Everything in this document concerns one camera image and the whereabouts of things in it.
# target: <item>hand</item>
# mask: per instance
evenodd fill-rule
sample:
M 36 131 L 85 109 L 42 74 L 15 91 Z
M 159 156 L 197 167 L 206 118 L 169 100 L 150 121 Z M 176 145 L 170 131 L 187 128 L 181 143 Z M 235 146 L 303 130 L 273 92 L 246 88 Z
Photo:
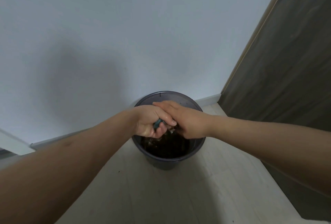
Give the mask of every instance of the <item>hand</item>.
M 210 115 L 195 109 L 183 107 L 174 101 L 154 102 L 176 120 L 180 126 L 177 130 L 186 139 L 197 139 L 207 136 Z
M 177 122 L 168 113 L 154 105 L 140 105 L 131 110 L 137 116 L 136 135 L 152 138 L 161 137 L 167 131 L 167 127 L 161 122 L 156 131 L 154 130 L 154 122 L 159 118 L 163 119 L 170 126 L 177 125 Z

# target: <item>person's right hand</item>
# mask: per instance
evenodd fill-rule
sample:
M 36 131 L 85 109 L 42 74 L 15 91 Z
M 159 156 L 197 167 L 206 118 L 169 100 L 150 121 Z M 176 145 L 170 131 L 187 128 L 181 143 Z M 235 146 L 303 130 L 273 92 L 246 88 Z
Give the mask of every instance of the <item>person's right hand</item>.
M 186 139 L 203 138 L 208 134 L 208 125 L 211 115 L 195 109 L 187 108 L 174 101 L 153 102 L 177 121 L 180 129 L 177 130 Z

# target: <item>bare skin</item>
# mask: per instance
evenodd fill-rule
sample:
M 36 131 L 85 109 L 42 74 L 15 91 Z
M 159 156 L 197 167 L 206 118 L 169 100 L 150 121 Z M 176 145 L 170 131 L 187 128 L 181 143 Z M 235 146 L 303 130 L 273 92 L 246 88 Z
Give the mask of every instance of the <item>bare skin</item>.
M 134 134 L 159 138 L 175 126 L 161 108 L 143 105 L 39 150 L 0 172 L 0 223 L 55 223 L 110 157 Z
M 304 126 L 209 115 L 173 101 L 153 103 L 169 113 L 187 139 L 213 137 L 331 196 L 331 133 Z

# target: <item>blue cloth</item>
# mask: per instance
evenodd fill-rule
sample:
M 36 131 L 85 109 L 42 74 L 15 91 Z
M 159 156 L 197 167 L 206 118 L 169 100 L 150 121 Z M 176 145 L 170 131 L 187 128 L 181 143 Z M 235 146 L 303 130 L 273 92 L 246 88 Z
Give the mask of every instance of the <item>blue cloth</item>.
M 155 123 L 154 123 L 154 129 L 157 129 L 160 126 L 160 123 L 163 122 L 165 124 L 165 121 L 162 119 L 158 119 Z

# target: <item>plastic bucket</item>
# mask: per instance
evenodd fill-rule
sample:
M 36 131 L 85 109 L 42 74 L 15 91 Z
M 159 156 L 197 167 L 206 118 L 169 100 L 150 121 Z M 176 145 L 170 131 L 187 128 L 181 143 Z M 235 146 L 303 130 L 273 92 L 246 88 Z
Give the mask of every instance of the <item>plastic bucket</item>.
M 198 111 L 202 111 L 200 106 L 193 99 L 191 99 L 190 97 L 184 94 L 178 92 L 172 92 L 172 91 L 151 93 L 143 97 L 141 100 L 139 100 L 139 102 L 135 106 L 152 105 L 153 102 L 161 102 L 164 100 L 173 100 L 182 106 L 196 109 Z M 156 168 L 162 170 L 170 170 L 174 168 L 180 161 L 184 159 L 188 159 L 189 157 L 193 156 L 197 151 L 199 151 L 199 149 L 202 147 L 203 143 L 205 142 L 205 138 L 190 139 L 189 150 L 186 155 L 172 159 L 165 159 L 165 158 L 156 157 L 150 154 L 149 152 L 147 152 L 145 149 L 143 149 L 143 147 L 140 145 L 141 138 L 142 137 L 138 135 L 132 136 L 133 142 L 138 147 L 138 149 L 146 156 L 149 163 L 151 163 Z

